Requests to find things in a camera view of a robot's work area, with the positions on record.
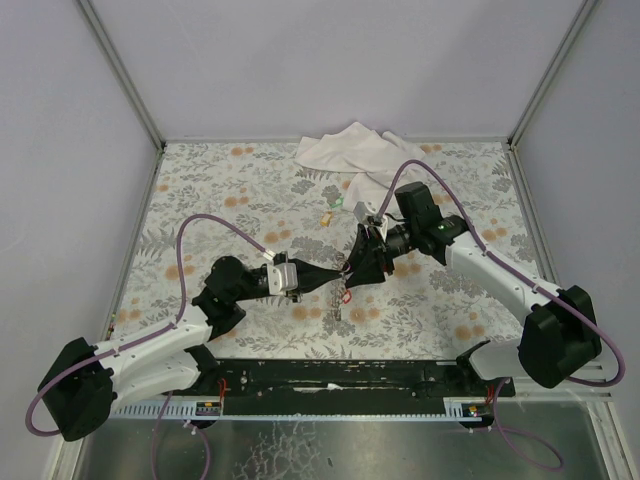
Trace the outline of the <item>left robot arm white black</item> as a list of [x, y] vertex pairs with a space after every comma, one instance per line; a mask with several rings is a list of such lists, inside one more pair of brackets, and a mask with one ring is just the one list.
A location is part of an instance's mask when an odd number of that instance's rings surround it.
[[120, 407], [160, 393], [186, 390], [214, 368], [205, 344], [231, 331], [245, 316], [240, 302], [269, 296], [299, 300], [342, 271], [279, 254], [251, 269], [233, 256], [219, 258], [204, 288], [178, 317], [117, 340], [67, 343], [37, 388], [57, 427], [73, 442], [99, 428]]

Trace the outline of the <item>white disc with keyrings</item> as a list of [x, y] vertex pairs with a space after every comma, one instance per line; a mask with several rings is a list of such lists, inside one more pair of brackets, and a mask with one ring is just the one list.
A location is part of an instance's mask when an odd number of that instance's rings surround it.
[[348, 262], [345, 262], [341, 268], [340, 278], [333, 282], [331, 313], [334, 321], [341, 320], [341, 309], [346, 305], [342, 303], [342, 296], [345, 292], [350, 291], [346, 283], [349, 275], [351, 274], [351, 270], [351, 265]]

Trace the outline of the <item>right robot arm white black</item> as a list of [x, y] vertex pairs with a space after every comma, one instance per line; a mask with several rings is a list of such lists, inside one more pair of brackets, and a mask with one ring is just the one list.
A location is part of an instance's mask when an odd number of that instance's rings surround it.
[[519, 339], [483, 341], [457, 359], [482, 380], [528, 376], [554, 388], [602, 351], [589, 294], [563, 289], [534, 277], [508, 257], [477, 242], [469, 221], [443, 216], [428, 187], [414, 182], [395, 193], [401, 212], [390, 227], [370, 201], [359, 201], [354, 247], [347, 260], [347, 288], [379, 284], [395, 270], [395, 260], [412, 252], [429, 256], [477, 283], [522, 325]]

